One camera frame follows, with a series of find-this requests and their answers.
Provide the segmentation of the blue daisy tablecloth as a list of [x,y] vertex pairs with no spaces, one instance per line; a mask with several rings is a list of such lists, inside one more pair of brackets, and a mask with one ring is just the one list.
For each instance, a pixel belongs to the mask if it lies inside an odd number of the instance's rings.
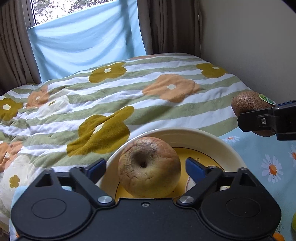
[[199,207],[173,198],[119,198],[93,207],[68,172],[49,169],[11,211],[19,240],[295,240],[295,142],[236,128],[219,137],[246,167],[223,171]]

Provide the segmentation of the brown curtain right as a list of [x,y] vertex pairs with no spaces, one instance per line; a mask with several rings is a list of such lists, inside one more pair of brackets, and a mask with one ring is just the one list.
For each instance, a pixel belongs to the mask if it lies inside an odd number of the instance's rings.
[[201,11],[198,1],[139,0],[139,27],[148,55],[187,53],[201,57]]

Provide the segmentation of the brown curtain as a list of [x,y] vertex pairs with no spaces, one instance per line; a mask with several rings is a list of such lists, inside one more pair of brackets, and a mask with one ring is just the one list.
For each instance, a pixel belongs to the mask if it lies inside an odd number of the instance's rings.
[[1,1],[1,94],[41,77],[29,41],[21,1]]
[[187,53],[201,57],[201,11],[198,1],[139,0],[139,27],[148,55]]

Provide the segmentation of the floral striped duvet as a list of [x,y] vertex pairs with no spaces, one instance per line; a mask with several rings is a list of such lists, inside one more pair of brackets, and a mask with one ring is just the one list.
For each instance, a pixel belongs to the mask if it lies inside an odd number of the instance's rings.
[[183,53],[134,57],[1,96],[1,229],[16,189],[46,168],[66,171],[110,156],[157,128],[236,128],[232,99],[247,86]]

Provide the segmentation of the wrinkled yellow apple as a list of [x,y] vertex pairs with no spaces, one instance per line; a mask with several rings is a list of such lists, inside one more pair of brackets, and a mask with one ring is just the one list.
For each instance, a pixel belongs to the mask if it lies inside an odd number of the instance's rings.
[[118,177],[124,189],[136,198],[163,198],[173,192],[181,177],[176,151],[155,137],[141,137],[123,149]]

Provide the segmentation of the brown kiwi with sticker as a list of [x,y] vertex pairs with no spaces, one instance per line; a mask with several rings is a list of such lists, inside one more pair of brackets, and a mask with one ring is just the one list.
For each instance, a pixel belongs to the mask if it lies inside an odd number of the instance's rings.
[[242,113],[272,108],[274,106],[275,102],[273,100],[252,90],[240,92],[231,101],[232,110],[237,118]]

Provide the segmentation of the large orange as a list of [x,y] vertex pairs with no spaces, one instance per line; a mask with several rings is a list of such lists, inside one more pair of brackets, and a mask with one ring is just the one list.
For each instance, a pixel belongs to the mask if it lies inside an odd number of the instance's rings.
[[278,233],[278,232],[275,232],[275,233],[274,233],[273,238],[274,238],[276,241],[285,241],[284,236],[283,236],[281,233]]

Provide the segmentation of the cream ceramic bowl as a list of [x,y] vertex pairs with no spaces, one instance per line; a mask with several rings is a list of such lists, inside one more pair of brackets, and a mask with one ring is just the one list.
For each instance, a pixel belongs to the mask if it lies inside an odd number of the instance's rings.
[[[246,167],[239,154],[220,138],[205,131],[192,128],[162,128],[142,133],[137,138],[155,137],[168,143],[177,152],[181,161],[181,177],[178,185],[168,198],[176,199],[194,187],[195,182],[186,173],[185,160],[191,157],[202,165],[216,166],[226,172],[236,172]],[[122,145],[107,161],[106,172],[97,182],[97,186],[118,201],[119,198],[133,198],[120,184],[118,177],[118,160],[126,144]]]

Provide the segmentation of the green apple far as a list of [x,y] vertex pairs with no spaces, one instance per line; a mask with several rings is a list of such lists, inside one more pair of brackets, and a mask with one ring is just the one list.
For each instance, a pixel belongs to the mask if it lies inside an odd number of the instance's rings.
[[291,224],[292,229],[296,232],[296,212],[294,213],[292,217],[292,224]]

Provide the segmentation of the brown curtain left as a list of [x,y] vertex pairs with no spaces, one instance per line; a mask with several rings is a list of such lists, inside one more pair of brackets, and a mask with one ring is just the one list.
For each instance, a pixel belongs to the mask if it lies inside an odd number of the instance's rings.
[[29,41],[21,1],[1,1],[1,94],[41,77]]

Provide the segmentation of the light blue window cloth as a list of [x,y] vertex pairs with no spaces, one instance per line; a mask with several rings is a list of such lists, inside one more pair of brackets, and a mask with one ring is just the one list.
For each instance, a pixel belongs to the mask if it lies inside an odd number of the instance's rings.
[[146,54],[137,1],[111,1],[29,28],[41,81]]

